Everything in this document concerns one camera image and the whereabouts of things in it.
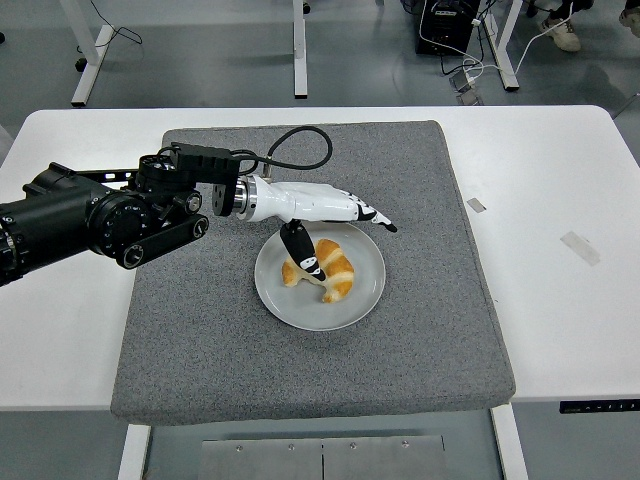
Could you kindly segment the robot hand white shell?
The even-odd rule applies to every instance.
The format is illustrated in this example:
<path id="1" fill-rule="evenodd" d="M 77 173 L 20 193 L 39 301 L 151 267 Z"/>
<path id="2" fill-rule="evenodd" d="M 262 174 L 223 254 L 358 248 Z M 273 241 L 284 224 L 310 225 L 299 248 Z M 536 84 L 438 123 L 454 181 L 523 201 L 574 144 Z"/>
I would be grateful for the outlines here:
<path id="1" fill-rule="evenodd" d="M 249 178 L 249 201 L 243 215 L 248 222 L 277 217 L 284 222 L 280 238 L 294 263 L 314 279 L 324 281 L 313 242 L 302 225 L 309 222 L 370 221 L 395 232 L 397 228 L 379 210 L 356 195 L 329 184 L 266 181 Z"/>

